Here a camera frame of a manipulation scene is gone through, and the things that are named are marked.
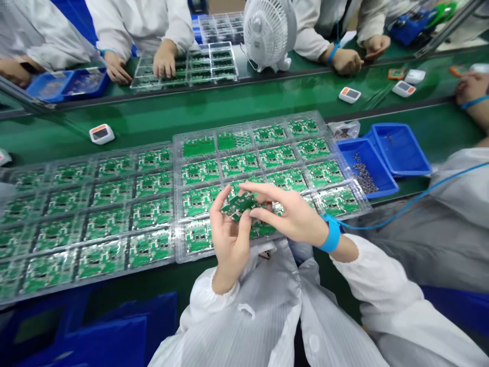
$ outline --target blue cord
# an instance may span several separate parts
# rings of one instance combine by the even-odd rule
[[[381,224],[378,224],[378,225],[374,225],[374,226],[370,226],[370,227],[353,227],[353,226],[350,226],[346,223],[343,223],[341,221],[338,221],[340,223],[340,225],[346,227],[346,228],[350,228],[350,229],[361,229],[361,230],[368,230],[368,229],[377,229],[377,228],[381,228],[381,227],[384,227],[385,225],[395,221],[399,216],[401,216],[404,212],[406,212],[411,206],[413,206],[415,203],[417,203],[418,201],[420,201],[423,197],[425,197],[430,191],[432,191],[433,189],[436,189],[438,186],[444,184],[445,182],[453,179],[453,178],[456,178],[460,175],[463,175],[464,173],[467,173],[467,172],[470,172],[470,171],[473,171],[477,168],[480,168],[480,167],[484,167],[484,166],[489,166],[489,162],[486,162],[486,163],[481,163],[480,165],[477,165],[477,166],[474,166],[472,168],[468,168],[466,169],[465,171],[461,171],[459,173],[455,173],[454,175],[450,176],[450,177],[447,177],[446,179],[443,179],[441,180],[439,183],[431,186],[429,189],[427,189],[426,191],[422,192],[420,195],[416,196],[415,198],[413,198],[410,202],[408,202],[406,204],[406,206],[404,208],[402,208],[398,213],[394,214],[393,216],[391,216],[389,219],[385,220],[384,222],[382,222]]]

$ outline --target electronic component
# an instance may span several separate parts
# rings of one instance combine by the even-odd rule
[[[90,213],[84,241],[96,240],[129,230],[129,217],[123,207]]]
[[[290,145],[261,150],[260,159],[264,168],[277,167],[297,160]]]
[[[134,171],[134,161],[130,155],[102,160],[98,164],[99,177],[123,176]]]
[[[90,190],[79,188],[52,193],[47,205],[47,214],[77,211],[88,206]]]
[[[224,177],[260,169],[254,152],[232,155],[221,159]]]
[[[403,82],[403,81],[398,81],[397,84],[392,88],[392,91],[400,95],[401,97],[409,97],[411,94],[413,94],[416,91],[416,87],[413,87],[412,85]]]
[[[124,248],[119,241],[81,249],[77,279],[124,270]]]
[[[107,182],[95,186],[93,206],[122,202],[132,197],[132,180]]]
[[[168,223],[173,218],[172,198],[134,204],[132,228],[142,229]]]
[[[248,210],[258,207],[259,204],[255,200],[253,193],[245,191],[241,196],[235,196],[229,200],[229,204],[225,205],[221,211],[230,216],[236,222],[239,222],[241,215]]]
[[[182,167],[182,179],[184,185],[218,180],[218,162],[216,160],[206,160],[187,164]]]
[[[129,267],[141,265],[172,257],[173,247],[170,243],[170,232],[162,229],[131,237],[129,250]]]
[[[213,248],[212,228],[208,219],[186,224],[184,233],[187,253]]]
[[[303,135],[315,134],[319,131],[316,120],[305,119],[289,122],[290,130],[295,137]]]
[[[183,156],[195,156],[214,153],[214,138],[213,137],[203,137],[200,139],[188,140],[183,143]]]
[[[107,124],[99,125],[90,130],[90,139],[92,140],[92,143],[97,145],[108,143],[115,138],[114,132]]]
[[[360,209],[351,188],[338,187],[319,193],[321,211],[336,217],[342,214],[356,212]]]
[[[337,161],[325,161],[307,166],[307,176],[314,187],[323,187],[345,180]]]
[[[253,135],[257,143],[271,143],[286,139],[285,131],[282,125],[272,125],[261,127],[253,130]]]
[[[170,165],[170,150],[158,149],[139,154],[138,170],[149,171]]]
[[[344,87],[341,90],[338,97],[340,98],[340,100],[343,100],[345,102],[355,103],[356,101],[358,101],[358,99],[360,98],[361,95],[362,95],[362,93],[360,93],[359,91],[356,91],[355,89],[352,89],[349,87]]]
[[[423,70],[417,70],[417,69],[411,69],[407,75],[404,81],[409,84],[418,84],[424,80],[424,77],[426,76],[426,71]]]
[[[299,150],[302,158],[306,160],[311,160],[330,154],[326,140],[323,138],[316,138],[300,142],[297,144],[297,149]]]
[[[291,168],[286,171],[271,173],[266,176],[271,184],[282,190],[302,191],[307,189],[306,182],[299,168]]]
[[[140,176],[136,181],[136,197],[160,195],[172,190],[172,173],[160,172]]]
[[[211,186],[204,189],[190,190],[183,194],[183,215],[193,217],[208,213],[215,198],[221,192],[221,186]]]

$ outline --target green circuit board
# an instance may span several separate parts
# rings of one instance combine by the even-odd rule
[[[129,217],[124,208],[90,213],[84,241],[96,240],[129,230]]]
[[[134,204],[132,228],[142,229],[168,223],[173,218],[172,198],[161,198]]]
[[[214,153],[214,138],[203,137],[200,139],[188,140],[183,143],[183,156],[190,157],[196,155],[203,155]]]
[[[330,154],[326,140],[323,138],[300,142],[297,144],[297,148],[302,158],[305,160],[311,160]]]
[[[172,190],[172,173],[160,172],[138,177],[136,197],[161,195]]]
[[[81,250],[78,279],[124,270],[124,249],[119,241],[84,247]]]
[[[261,150],[260,159],[264,168],[290,164],[297,160],[290,145]]]
[[[291,168],[286,171],[271,173],[266,176],[269,183],[282,190],[302,191],[307,189],[306,182],[299,168]]]
[[[193,217],[198,214],[208,213],[220,192],[221,186],[187,191],[183,194],[183,215],[185,217]]]
[[[256,161],[256,155],[253,152],[224,157],[221,159],[221,164],[225,177],[260,169],[258,167],[258,162]]]
[[[253,135],[257,143],[273,143],[287,138],[282,125],[272,125],[254,129]]]
[[[322,187],[345,180],[337,161],[325,161],[307,166],[306,174],[314,187]]]
[[[139,154],[138,170],[150,171],[170,165],[170,150],[157,149]]]
[[[129,267],[131,268],[163,260],[173,255],[170,232],[165,229],[132,237],[130,241]]]
[[[209,220],[194,221],[184,228],[187,253],[213,248],[212,229]]]
[[[122,202],[132,197],[132,180],[107,182],[95,186],[93,206]]]
[[[295,137],[303,135],[315,134],[319,131],[316,120],[305,119],[289,122],[290,130]]]
[[[187,164],[182,167],[182,179],[184,185],[218,180],[218,162],[216,160],[206,160]]]

